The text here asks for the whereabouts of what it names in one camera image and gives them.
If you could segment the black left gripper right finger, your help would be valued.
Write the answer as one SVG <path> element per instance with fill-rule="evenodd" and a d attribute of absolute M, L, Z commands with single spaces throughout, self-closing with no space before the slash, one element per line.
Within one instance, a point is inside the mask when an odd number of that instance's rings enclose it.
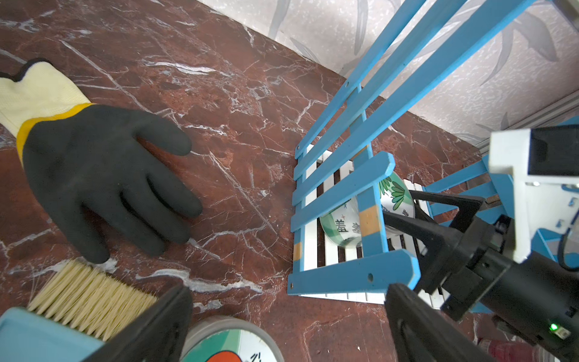
<path fill-rule="evenodd" d="M 403 284 L 388 288 L 384 308 L 399 361 L 492 361 Z"/>

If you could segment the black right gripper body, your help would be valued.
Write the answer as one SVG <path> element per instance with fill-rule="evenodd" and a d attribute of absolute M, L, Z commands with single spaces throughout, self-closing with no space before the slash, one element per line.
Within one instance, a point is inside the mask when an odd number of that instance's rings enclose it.
<path fill-rule="evenodd" d="M 559 360 L 576 361 L 578 273 L 536 252 L 522 263 L 507 258 L 499 246 L 511 239 L 513 226 L 513 220 L 500 217 L 494 225 L 476 218 L 466 231 L 447 227 L 448 261 L 426 267 L 427 252 L 434 248 L 425 245 L 416 290 L 444 289 L 449 296 L 442 310 L 455 321 L 480 303 L 512 334 Z"/>

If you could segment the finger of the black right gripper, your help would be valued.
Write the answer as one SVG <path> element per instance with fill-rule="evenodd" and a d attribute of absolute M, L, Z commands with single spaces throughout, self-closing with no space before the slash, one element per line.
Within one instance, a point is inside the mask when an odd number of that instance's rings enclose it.
<path fill-rule="evenodd" d="M 428 221 L 429 223 L 435 223 L 435 221 L 422 211 L 419 207 L 419 201 L 434 202 L 457 207 L 458 213 L 449 224 L 449 227 L 457 229 L 458 231 L 466 231 L 471 223 L 473 223 L 476 213 L 480 210 L 481 206 L 486 203 L 484 198 L 478 196 L 445 195 L 416 190 L 411 190 L 410 195 L 415 204 L 416 219 Z"/>
<path fill-rule="evenodd" d="M 434 250 L 427 252 L 426 267 L 444 267 L 446 265 L 448 261 L 446 241 L 448 229 L 446 227 L 389 212 L 384 212 L 383 217 L 387 226 L 423 241 L 427 247 L 434 248 Z"/>

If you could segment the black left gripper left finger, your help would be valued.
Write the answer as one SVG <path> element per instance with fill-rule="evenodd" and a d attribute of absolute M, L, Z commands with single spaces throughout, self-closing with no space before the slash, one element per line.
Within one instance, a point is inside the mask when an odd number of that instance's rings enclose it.
<path fill-rule="evenodd" d="M 86 361 L 178 361 L 191 319 L 188 288 L 167 291 Z"/>

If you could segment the green tree label jar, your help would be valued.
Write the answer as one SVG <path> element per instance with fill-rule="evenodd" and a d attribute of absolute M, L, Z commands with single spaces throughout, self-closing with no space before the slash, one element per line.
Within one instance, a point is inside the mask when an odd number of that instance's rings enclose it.
<path fill-rule="evenodd" d="M 404 181 L 393 172 L 383 179 L 378 188 L 381 209 L 404 217 L 415 218 L 415 206 Z M 358 247 L 362 244 L 358 203 L 352 198 L 320 218 L 324 234 L 339 247 Z"/>

